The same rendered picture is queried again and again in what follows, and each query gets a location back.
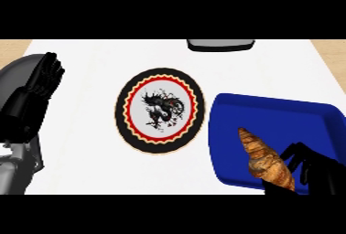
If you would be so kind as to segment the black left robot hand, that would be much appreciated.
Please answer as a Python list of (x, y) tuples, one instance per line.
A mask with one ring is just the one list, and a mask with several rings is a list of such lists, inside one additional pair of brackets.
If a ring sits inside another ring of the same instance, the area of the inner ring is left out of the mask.
[(48, 52), (26, 85), (12, 92), (0, 110), (2, 142), (29, 143), (36, 137), (64, 72), (57, 53)]

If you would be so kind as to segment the grey and black appliance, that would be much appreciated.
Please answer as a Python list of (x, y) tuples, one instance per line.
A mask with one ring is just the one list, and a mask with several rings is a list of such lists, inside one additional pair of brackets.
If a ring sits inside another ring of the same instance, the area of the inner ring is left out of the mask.
[(255, 39), (188, 39), (188, 48), (199, 52), (231, 52), (253, 48)]

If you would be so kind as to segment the brown croissant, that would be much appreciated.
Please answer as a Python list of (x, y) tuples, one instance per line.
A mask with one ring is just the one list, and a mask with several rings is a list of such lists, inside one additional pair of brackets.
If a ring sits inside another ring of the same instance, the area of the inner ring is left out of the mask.
[(238, 135), (244, 151), (249, 154), (249, 171), (252, 176), (275, 186), (295, 191), (292, 171), (274, 148), (244, 127), (238, 128)]

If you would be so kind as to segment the black rimmed dragon plate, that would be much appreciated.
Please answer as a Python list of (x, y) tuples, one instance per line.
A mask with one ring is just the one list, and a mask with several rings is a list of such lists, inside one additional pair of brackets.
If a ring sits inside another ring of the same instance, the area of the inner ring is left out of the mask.
[(150, 154), (175, 152), (196, 138), (204, 112), (203, 92), (191, 76), (172, 68), (145, 70), (119, 94), (119, 133), (136, 150)]

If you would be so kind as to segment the blue tray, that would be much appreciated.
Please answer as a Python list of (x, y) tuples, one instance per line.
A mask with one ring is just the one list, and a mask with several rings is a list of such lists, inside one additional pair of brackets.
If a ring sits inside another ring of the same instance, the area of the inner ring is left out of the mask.
[[(221, 93), (213, 101), (209, 146), (219, 181), (231, 186), (262, 188), (249, 172), (249, 154), (238, 130), (252, 132), (283, 152), (304, 143), (346, 167), (346, 115), (330, 104)], [(346, 171), (339, 175), (346, 191)]]

